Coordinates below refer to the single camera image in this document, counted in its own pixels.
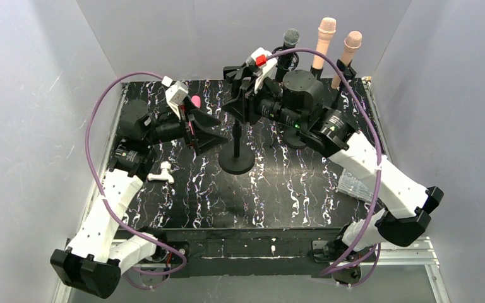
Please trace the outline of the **pink microphone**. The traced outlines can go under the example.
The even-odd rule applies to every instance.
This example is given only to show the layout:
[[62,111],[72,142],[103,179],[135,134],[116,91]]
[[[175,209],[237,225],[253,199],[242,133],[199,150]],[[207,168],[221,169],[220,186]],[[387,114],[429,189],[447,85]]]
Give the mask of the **pink microphone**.
[[201,109],[201,97],[198,95],[190,97],[189,108],[191,110]]

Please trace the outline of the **black round-base microphone stand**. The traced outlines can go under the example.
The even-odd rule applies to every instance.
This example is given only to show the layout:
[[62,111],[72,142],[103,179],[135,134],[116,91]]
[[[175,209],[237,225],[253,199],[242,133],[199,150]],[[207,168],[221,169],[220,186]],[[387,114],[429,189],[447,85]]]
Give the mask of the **black round-base microphone stand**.
[[245,174],[255,164],[255,153],[248,145],[241,143],[242,130],[240,122],[235,120],[232,139],[222,147],[218,155],[220,168],[232,175]]

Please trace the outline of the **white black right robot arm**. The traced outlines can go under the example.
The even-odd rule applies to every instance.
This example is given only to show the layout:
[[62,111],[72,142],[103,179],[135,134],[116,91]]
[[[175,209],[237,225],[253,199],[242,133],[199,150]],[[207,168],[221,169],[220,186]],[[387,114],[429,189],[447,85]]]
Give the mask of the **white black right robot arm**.
[[305,70],[289,71],[277,83],[247,64],[226,66],[224,79],[231,99],[222,107],[242,123],[266,118],[299,133],[310,149],[349,171],[368,188],[377,190],[384,208],[365,220],[344,227],[336,238],[340,247],[360,251],[387,241],[407,247],[425,233],[443,191],[425,187],[401,172],[343,112],[322,104],[325,86]]

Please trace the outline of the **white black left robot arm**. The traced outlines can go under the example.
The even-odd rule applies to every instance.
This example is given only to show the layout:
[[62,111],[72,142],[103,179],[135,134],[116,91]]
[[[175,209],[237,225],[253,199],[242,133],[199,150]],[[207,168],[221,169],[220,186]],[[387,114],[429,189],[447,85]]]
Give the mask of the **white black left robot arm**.
[[227,142],[212,132],[219,124],[190,98],[182,105],[167,107],[157,119],[143,100],[132,100],[122,107],[121,140],[104,176],[95,180],[99,195],[78,233],[50,259],[65,285],[105,299],[113,294],[124,273],[159,251],[186,264],[186,256],[166,244],[163,233],[151,228],[132,229],[130,239],[117,246],[112,242],[118,228],[126,227],[123,216],[153,167],[155,145],[183,139],[200,155]]

